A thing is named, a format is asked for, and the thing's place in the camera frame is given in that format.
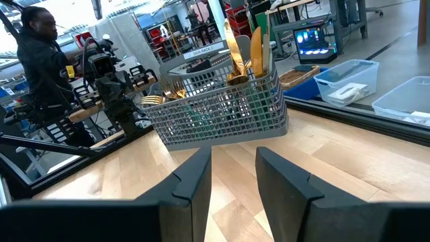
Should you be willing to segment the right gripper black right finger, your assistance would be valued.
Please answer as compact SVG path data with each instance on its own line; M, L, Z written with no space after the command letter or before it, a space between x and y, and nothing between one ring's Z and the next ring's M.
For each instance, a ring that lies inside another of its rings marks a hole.
M430 202L366 202L267 147L255 169L275 242L430 242Z

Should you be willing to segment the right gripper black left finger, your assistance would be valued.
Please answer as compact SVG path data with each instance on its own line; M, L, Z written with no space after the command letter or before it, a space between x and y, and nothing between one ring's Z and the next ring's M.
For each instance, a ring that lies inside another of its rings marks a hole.
M0 242L204 242L212 151L202 147L133 200L20 200L0 208Z

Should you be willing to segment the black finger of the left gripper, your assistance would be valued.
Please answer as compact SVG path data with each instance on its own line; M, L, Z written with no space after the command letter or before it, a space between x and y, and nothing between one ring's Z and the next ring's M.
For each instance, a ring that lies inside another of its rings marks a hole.
M138 132L151 123L148 116L134 102L128 102L128 108L128 117L130 119L128 125L129 134Z
M112 118L114 119L115 122L117 122L122 130L128 134L129 133L129 128L128 128L128 123L129 123L129 117L128 117L128 113L129 113L130 109L128 107L128 104L124 103L124 102L113 102L112 103Z

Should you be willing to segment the grey mesh cutlery basket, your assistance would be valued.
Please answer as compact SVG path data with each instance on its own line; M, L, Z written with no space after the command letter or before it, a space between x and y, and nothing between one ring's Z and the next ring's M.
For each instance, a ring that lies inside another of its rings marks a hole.
M220 51L229 53L225 41L160 66L162 79L180 79L185 87L185 98L144 109L168 150L240 143L287 133L287 108L273 60L266 75L256 78L249 69L249 80L234 86L226 84L232 72L229 58L203 71L176 73L180 65Z

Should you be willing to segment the black button box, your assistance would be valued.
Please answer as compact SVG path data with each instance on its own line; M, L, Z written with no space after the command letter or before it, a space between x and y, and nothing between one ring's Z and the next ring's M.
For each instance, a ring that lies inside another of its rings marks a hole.
M66 144L73 133L71 127L68 124L61 122L53 123L45 126L42 130L48 135L54 143Z

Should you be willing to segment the person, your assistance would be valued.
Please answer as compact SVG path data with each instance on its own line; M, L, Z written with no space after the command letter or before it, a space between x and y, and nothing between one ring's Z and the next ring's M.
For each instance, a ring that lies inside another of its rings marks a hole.
M23 27L19 36L23 40L17 47L17 57L24 68L30 86L30 96L48 109L44 117L51 121L65 114L63 101L75 101L72 86L60 72L75 65L75 57L83 49L63 52L56 42L58 32L53 15L43 7L29 6L21 12Z

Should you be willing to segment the blue plastic bin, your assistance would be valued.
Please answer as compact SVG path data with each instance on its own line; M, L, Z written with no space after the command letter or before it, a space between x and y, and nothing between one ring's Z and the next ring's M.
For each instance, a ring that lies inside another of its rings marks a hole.
M320 67L320 73L326 70L327 68ZM283 95L286 97L292 97L292 98L303 99L303 100L309 100L318 96L320 94L320 91L314 77L289 90L286 90L286 91L283 90Z

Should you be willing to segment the small white box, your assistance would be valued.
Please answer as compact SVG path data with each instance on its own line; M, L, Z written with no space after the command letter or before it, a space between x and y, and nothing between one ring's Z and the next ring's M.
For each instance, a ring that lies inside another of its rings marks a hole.
M368 85L365 84L348 83L342 88L328 94L327 97L336 102L346 103L365 93L367 88Z

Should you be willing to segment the brown wicker tray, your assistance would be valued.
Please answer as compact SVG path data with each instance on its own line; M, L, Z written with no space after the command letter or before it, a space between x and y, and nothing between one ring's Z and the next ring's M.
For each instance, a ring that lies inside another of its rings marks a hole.
M280 75L279 80L284 91L289 90L320 73L319 65L298 65Z

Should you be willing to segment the clear plastic container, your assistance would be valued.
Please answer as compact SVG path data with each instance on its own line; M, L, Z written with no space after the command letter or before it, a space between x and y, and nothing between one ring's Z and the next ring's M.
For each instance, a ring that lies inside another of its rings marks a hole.
M342 108L376 92L380 64L371 60L352 59L317 74L314 79L318 85L321 98L334 106ZM346 103L329 99L328 94L342 88L348 83L368 85L367 91Z

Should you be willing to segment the translucent white plastic container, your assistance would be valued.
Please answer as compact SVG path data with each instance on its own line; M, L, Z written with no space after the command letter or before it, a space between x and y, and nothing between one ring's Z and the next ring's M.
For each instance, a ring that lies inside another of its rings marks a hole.
M417 76L372 103L378 116L430 127L430 76Z

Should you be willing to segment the grey metal workbench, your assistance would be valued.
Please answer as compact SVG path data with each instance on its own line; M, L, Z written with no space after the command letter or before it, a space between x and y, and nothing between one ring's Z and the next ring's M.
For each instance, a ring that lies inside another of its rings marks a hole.
M320 3L322 0L291 0L287 4L277 5L266 12L266 16L271 23L270 30L275 37L277 50L282 56L286 54L283 49L284 43L282 42L284 33L318 24L332 24L333 33L331 36L335 38L339 54L342 54L346 47L343 39L350 36L354 31L359 30L363 39L368 37L365 0L328 0L328 13L316 17L302 18L299 7L306 7L308 3L313 1ZM295 20L282 23L279 21L279 14L287 9L293 10Z

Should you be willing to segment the black frame strut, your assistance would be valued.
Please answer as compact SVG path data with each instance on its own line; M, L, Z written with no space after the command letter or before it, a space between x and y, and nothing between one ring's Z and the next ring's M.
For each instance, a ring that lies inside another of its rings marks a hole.
M56 153L66 153L70 155L78 155L78 156L86 156L86 157L95 156L105 149L104 146L89 148L89 147L74 147L74 146L57 144L57 143L48 143L40 140L32 140L28 138L11 136L11 135L4 134L3 132L0 132L0 145L25 147L30 149L39 149L44 151L52 151Z

